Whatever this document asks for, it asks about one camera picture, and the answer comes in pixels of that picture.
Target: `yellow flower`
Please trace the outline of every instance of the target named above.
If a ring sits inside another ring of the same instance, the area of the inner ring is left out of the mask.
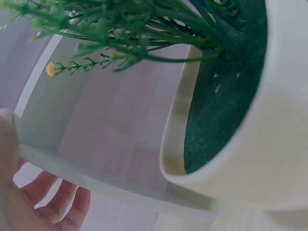
[[[52,77],[55,75],[55,71],[56,71],[56,68],[55,68],[55,64],[53,62],[50,62],[49,64],[47,64],[46,66],[46,72],[47,74]]]

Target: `white shelf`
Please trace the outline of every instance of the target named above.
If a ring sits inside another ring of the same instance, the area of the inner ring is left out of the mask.
[[[49,77],[48,62],[68,62],[77,40],[54,36],[35,66],[15,110],[21,156],[60,178],[154,211],[212,222],[215,213],[178,197],[100,171],[58,153],[66,126],[87,81],[80,71]]]

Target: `green moss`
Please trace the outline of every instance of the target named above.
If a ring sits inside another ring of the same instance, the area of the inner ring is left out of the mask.
[[[267,44],[265,3],[240,2],[248,17],[247,25],[241,33],[227,28],[232,44],[229,49],[236,58],[229,58],[228,62],[220,58],[200,66],[184,144],[187,173],[204,166],[227,144],[247,113],[259,84]]]

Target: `hand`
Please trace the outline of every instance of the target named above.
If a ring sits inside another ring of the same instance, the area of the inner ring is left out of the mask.
[[[79,187],[73,206],[66,208],[74,196],[76,185],[62,181],[52,200],[35,209],[57,177],[42,171],[36,179],[19,189],[13,176],[25,160],[19,158],[19,141],[13,123],[13,113],[0,109],[0,230],[4,231],[78,231],[90,206],[90,191]]]

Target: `white pot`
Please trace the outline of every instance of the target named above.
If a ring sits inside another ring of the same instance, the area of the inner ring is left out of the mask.
[[[266,0],[268,44],[254,100],[227,145],[192,174],[184,139],[199,63],[184,66],[165,127],[161,170],[168,181],[266,210],[308,207],[308,2]],[[189,57],[201,53],[190,48]]]

